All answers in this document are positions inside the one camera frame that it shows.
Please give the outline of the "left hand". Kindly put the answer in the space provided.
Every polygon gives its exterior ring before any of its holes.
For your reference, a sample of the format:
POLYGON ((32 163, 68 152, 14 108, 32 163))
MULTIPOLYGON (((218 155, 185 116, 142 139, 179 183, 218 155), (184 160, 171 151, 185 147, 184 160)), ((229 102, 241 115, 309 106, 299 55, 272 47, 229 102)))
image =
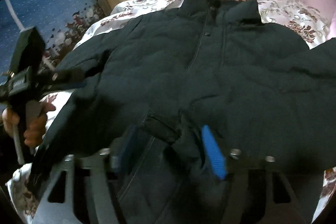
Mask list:
MULTIPOLYGON (((41 105, 42 112, 40 116, 31 121, 23 134, 25 145, 30 148, 35 148, 42 143, 43 135, 46 133, 47 113, 56 110, 56 107, 51 103, 43 102, 41 105)), ((13 127, 18 125, 19 120, 19 116, 10 108, 6 108, 2 113, 5 132, 11 137, 13 137, 13 127)))

